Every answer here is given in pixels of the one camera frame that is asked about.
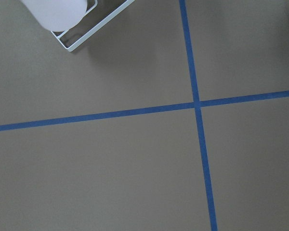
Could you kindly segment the pink cup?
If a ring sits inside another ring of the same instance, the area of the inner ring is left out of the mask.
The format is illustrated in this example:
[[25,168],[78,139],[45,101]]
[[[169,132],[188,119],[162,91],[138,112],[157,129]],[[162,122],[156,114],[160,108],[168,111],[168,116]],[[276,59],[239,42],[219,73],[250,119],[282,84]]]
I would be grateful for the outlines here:
[[66,31],[77,25],[85,16],[86,0],[23,0],[33,17],[45,29]]

